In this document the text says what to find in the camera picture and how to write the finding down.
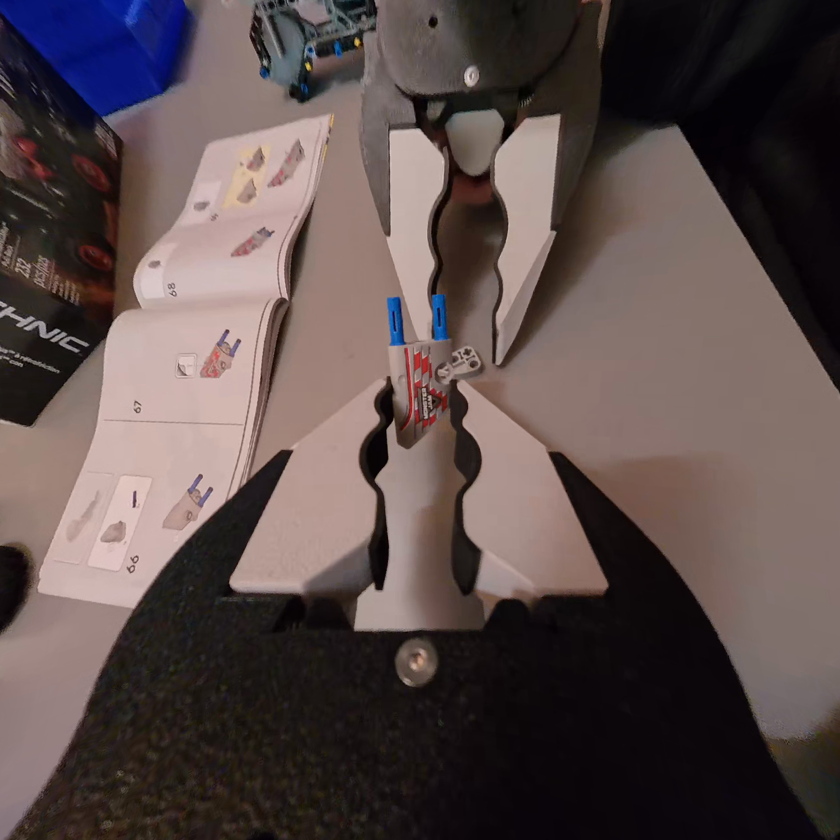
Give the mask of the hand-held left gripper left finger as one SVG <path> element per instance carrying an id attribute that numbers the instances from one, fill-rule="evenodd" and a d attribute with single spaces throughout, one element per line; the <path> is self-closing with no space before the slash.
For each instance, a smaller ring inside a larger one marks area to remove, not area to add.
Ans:
<path id="1" fill-rule="evenodd" d="M 298 441 L 229 584 L 235 592 L 358 596 L 381 589 L 390 545 L 376 477 L 393 389 L 375 380 Z"/>

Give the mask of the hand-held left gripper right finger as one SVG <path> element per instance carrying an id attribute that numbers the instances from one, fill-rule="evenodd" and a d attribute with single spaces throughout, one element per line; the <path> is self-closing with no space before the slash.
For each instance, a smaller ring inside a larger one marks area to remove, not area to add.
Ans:
<path id="1" fill-rule="evenodd" d="M 451 539 L 460 591 L 481 599 L 603 595 L 606 577 L 553 454 L 472 385 L 454 386 L 451 396 L 464 480 Z"/>

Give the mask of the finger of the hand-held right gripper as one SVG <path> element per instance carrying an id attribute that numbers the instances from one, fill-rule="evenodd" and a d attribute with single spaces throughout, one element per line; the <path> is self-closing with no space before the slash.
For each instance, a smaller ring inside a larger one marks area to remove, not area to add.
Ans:
<path id="1" fill-rule="evenodd" d="M 496 263 L 500 296 L 493 315 L 493 362 L 504 363 L 522 326 L 556 232 L 555 169 L 562 118 L 528 118 L 497 150 L 491 170 L 506 229 Z"/>
<path id="2" fill-rule="evenodd" d="M 416 332 L 431 332 L 438 276 L 438 211 L 449 187 L 448 153 L 419 128 L 389 136 L 391 228 L 386 236 L 402 297 Z"/>

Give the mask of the grey panel piece blue pins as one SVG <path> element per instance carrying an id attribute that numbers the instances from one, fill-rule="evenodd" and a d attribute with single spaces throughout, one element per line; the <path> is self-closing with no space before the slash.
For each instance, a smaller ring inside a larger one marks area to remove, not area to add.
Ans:
<path id="1" fill-rule="evenodd" d="M 448 335 L 445 295 L 433 295 L 431 339 L 407 342 L 399 297 L 387 299 L 388 364 L 393 387 L 396 442 L 411 448 L 448 410 L 453 344 Z"/>

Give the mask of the small grey connector piece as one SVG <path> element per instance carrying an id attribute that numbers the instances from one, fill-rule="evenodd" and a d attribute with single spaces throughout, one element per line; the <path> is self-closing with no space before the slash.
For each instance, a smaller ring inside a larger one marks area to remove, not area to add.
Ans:
<path id="1" fill-rule="evenodd" d="M 451 353 L 449 361 L 442 362 L 435 370 L 436 380 L 444 385 L 480 375 L 485 366 L 476 350 L 465 345 Z"/>

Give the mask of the grey red toy jet model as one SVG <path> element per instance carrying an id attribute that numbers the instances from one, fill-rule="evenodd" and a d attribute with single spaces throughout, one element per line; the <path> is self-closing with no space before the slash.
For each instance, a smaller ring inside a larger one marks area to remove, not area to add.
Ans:
<path id="1" fill-rule="evenodd" d="M 310 99 L 310 76 L 321 59 L 363 48 L 375 30 L 375 1 L 254 1 L 248 36 L 259 74 L 295 102 Z"/>

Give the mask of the open instruction booklet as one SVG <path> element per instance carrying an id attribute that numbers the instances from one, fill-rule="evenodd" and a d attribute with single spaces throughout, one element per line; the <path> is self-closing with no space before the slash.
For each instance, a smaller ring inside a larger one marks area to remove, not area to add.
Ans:
<path id="1" fill-rule="evenodd" d="M 97 425 L 37 591 L 133 608 L 246 482 L 331 113 L 210 143 L 140 304 L 104 344 Z"/>

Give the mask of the dark clothing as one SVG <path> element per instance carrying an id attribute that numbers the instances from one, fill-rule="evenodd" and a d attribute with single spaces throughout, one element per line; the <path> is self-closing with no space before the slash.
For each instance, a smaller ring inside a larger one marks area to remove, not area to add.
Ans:
<path id="1" fill-rule="evenodd" d="M 602 101 L 679 126 L 839 386 L 839 2 L 612 2 Z"/>

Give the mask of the dark cloth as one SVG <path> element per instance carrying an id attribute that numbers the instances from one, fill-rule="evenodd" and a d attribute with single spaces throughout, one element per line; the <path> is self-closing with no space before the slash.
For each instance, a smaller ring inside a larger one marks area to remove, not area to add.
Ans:
<path id="1" fill-rule="evenodd" d="M 28 597 L 33 580 L 31 553 L 21 543 L 1 545 L 1 633 L 18 616 Z"/>

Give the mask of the blue plastic bin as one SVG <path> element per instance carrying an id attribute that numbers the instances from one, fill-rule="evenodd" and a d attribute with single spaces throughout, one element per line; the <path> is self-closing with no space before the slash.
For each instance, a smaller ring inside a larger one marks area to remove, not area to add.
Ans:
<path id="1" fill-rule="evenodd" d="M 167 90 L 193 22 L 184 1 L 2 1 L 1 11 L 102 117 Z"/>

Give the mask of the black toy set box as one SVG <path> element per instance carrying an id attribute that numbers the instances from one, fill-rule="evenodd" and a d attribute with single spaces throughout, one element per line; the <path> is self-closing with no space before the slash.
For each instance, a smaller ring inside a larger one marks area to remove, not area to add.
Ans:
<path id="1" fill-rule="evenodd" d="M 123 143 L 1 21 L 1 419 L 32 427 L 112 323 Z"/>

